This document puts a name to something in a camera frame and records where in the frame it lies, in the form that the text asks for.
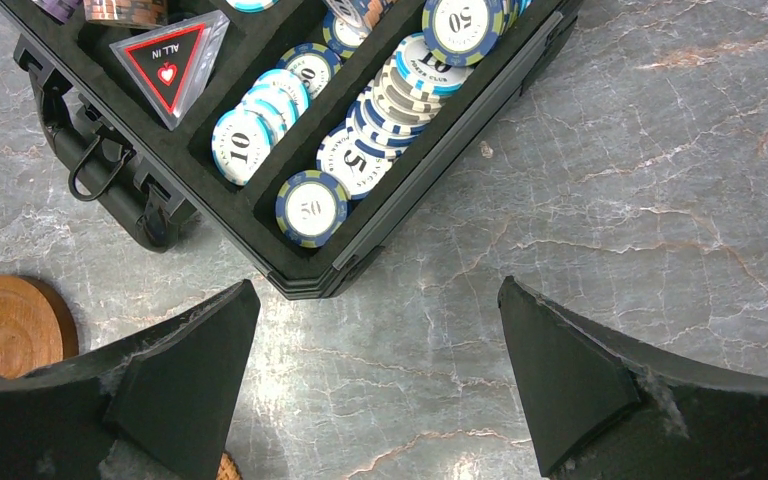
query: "gray marble table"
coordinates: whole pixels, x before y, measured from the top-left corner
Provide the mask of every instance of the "gray marble table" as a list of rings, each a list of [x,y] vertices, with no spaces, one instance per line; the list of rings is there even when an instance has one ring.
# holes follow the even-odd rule
[[[495,303],[509,274],[768,376],[768,1],[587,0],[545,76],[324,301],[285,301],[199,220],[154,255],[73,200],[16,38],[0,17],[0,273],[57,286],[84,351],[252,279],[228,439],[247,480],[539,478]]]

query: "poker chip case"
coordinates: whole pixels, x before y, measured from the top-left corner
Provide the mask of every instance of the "poker chip case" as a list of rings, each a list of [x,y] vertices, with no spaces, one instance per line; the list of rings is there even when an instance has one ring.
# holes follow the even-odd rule
[[[581,2],[535,0],[369,196],[315,250],[293,244],[279,230],[278,190],[295,173],[315,168],[320,142],[345,119],[399,42],[421,31],[424,0],[393,6],[245,187],[231,184],[215,167],[213,127],[284,52],[316,41],[327,12],[324,2],[281,0],[264,12],[246,14],[225,0],[170,1],[170,17],[219,9],[230,20],[204,93],[173,131],[110,49],[141,31],[88,23],[80,9],[60,25],[30,0],[0,0],[0,10],[20,31],[14,58],[29,72],[43,132],[73,172],[69,188],[76,197],[99,201],[140,245],[157,252],[174,244],[179,225],[198,210],[285,297],[308,299],[338,295],[375,260],[464,149],[559,53]],[[80,105],[64,100],[72,88]]]

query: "wooden coaster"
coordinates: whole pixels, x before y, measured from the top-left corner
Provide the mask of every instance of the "wooden coaster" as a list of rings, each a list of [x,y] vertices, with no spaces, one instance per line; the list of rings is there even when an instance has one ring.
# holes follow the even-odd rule
[[[219,473],[216,474],[216,480],[243,480],[240,470],[234,459],[227,453],[222,454],[222,461],[219,463]]]
[[[66,302],[50,286],[0,275],[0,376],[29,371],[78,354],[78,334]]]

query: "acrylic triangle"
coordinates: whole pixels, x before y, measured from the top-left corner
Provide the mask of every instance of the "acrylic triangle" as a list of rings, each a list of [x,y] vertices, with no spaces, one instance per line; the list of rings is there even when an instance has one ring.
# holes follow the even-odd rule
[[[173,130],[204,91],[227,29],[228,19],[215,11],[110,47]]]

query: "red triangle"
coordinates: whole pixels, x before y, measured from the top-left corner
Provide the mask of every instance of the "red triangle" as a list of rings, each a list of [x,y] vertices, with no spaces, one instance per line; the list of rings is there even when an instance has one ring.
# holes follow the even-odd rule
[[[175,107],[178,105],[178,99],[183,90],[182,87],[188,85],[187,79],[190,74],[190,68],[195,59],[195,53],[198,51],[199,44],[202,41],[204,28],[204,23],[198,23],[168,35],[150,38],[145,42],[130,45],[124,49],[128,60],[134,65],[142,80],[148,85],[154,96],[169,114],[173,114]],[[181,42],[176,44],[174,43],[175,40],[181,40]],[[180,65],[180,61],[159,64],[159,61],[163,61],[164,54],[169,55],[170,49],[173,46],[177,46],[180,49],[181,43],[184,43],[184,47],[189,50],[189,53],[180,52],[187,55],[183,68]],[[155,52],[160,52],[160,54],[154,57],[152,54]],[[172,55],[177,53],[179,53],[179,50],[175,50]]]

